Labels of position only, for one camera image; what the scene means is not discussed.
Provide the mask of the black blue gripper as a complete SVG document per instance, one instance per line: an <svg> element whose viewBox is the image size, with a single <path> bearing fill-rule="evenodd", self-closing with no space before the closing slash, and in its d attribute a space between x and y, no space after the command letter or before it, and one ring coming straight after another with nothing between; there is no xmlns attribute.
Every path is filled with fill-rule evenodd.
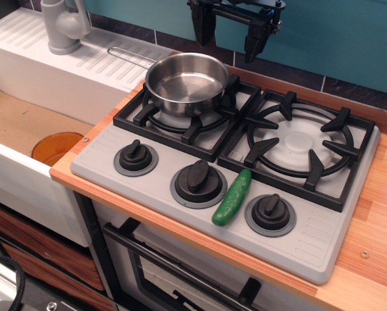
<svg viewBox="0 0 387 311"><path fill-rule="evenodd" d="M245 38L245 63L262 53L271 34L282 26L282 1L187 1L191 9L196 42L204 47L215 36L216 17L248 26Z"/></svg>

